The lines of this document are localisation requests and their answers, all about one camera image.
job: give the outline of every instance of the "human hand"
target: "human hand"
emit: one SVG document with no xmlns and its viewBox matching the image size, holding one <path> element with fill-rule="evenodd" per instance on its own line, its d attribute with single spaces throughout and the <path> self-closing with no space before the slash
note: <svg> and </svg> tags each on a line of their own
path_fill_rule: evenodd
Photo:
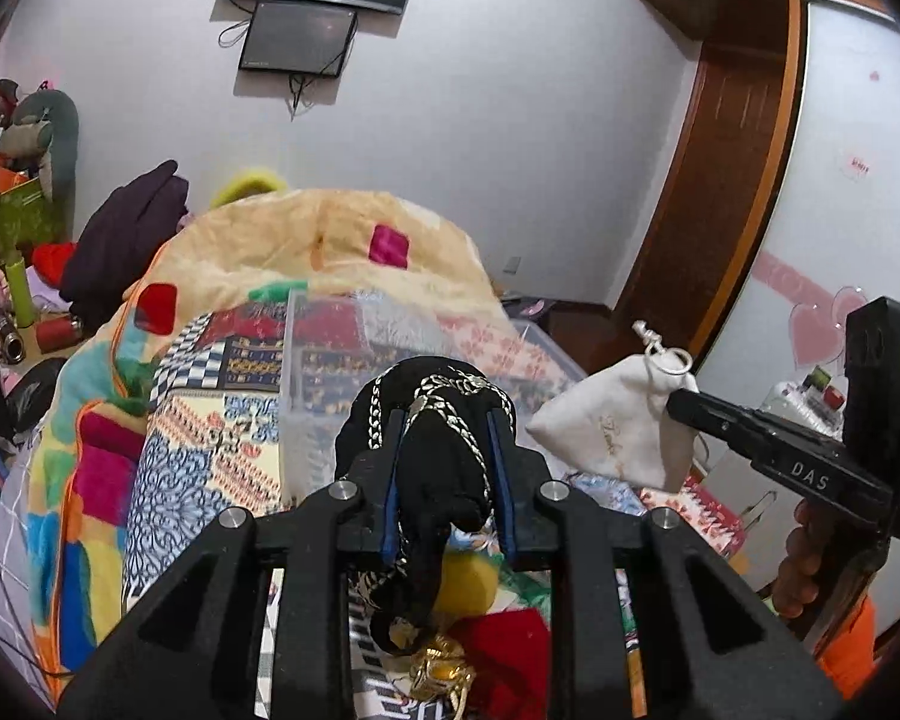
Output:
<svg viewBox="0 0 900 720">
<path fill-rule="evenodd" d="M 833 533 L 828 512 L 800 501 L 794 511 L 799 528 L 787 536 L 787 557 L 780 563 L 773 583 L 773 608 L 781 617 L 793 619 L 806 604 L 816 600 L 820 589 L 813 576 L 820 570 L 823 548 Z"/>
</svg>

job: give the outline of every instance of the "blanket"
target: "blanket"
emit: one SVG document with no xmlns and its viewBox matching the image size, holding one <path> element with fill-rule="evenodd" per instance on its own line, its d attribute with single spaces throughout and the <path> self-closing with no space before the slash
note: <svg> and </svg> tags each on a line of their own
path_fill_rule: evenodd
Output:
<svg viewBox="0 0 900 720">
<path fill-rule="evenodd" d="M 313 293 L 379 290 L 509 327 L 470 237 L 390 194 L 265 194 L 197 218 L 60 372 L 29 484 L 31 612 L 43 668 L 78 669 L 120 618 L 130 487 L 154 370 L 170 341 L 195 317 L 289 280 Z M 170 320 L 146 322 L 142 300 L 165 284 Z M 58 699 L 61 680 L 48 687 Z"/>
</svg>

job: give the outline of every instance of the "white door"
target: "white door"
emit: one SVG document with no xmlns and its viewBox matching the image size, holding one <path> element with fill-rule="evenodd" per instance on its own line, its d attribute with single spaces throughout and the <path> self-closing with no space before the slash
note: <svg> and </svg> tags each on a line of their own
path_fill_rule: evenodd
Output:
<svg viewBox="0 0 900 720">
<path fill-rule="evenodd" d="M 847 312 L 880 295 L 900 301 L 900 33 L 830 1 L 810 1 L 807 12 L 802 101 L 778 201 L 698 375 L 702 391 L 746 406 L 814 365 L 842 374 Z M 707 485 L 736 512 L 780 490 L 732 458 Z M 775 576 L 793 507 L 792 494 L 780 495 L 749 534 L 752 586 Z M 900 543 L 871 595 L 882 630 L 900 617 Z"/>
</svg>

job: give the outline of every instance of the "red cloth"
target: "red cloth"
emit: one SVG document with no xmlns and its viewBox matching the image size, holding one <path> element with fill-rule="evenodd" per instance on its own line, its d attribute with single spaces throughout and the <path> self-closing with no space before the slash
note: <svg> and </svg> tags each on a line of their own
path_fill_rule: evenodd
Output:
<svg viewBox="0 0 900 720">
<path fill-rule="evenodd" d="M 60 288 L 64 266 L 76 248 L 77 244 L 41 244 L 34 249 L 34 267 L 45 284 Z"/>
<path fill-rule="evenodd" d="M 468 707 L 491 720 L 544 720 L 550 631 L 535 608 L 463 619 L 449 635 L 477 670 Z"/>
<path fill-rule="evenodd" d="M 197 341 L 197 349 L 210 346 L 214 341 L 228 336 L 255 338 L 256 341 L 283 338 L 285 309 L 283 303 L 253 301 L 226 311 L 215 311 Z"/>
<path fill-rule="evenodd" d="M 293 343 L 333 351 L 364 349 L 357 309 L 344 300 L 314 300 L 293 308 Z"/>
<path fill-rule="evenodd" d="M 148 284 L 137 298 L 133 324 L 154 336 L 173 333 L 176 318 L 176 285 Z"/>
</svg>

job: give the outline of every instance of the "dark purple clothing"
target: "dark purple clothing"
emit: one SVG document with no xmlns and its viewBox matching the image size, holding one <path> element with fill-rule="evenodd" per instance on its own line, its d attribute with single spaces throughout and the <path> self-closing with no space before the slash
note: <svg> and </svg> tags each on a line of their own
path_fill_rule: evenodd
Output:
<svg viewBox="0 0 900 720">
<path fill-rule="evenodd" d="M 140 279 L 156 250 L 176 233 L 187 213 L 189 184 L 167 160 L 113 191 L 90 217 L 77 249 L 63 269 L 60 296 L 70 313 L 95 333 L 122 303 L 124 291 Z"/>
</svg>

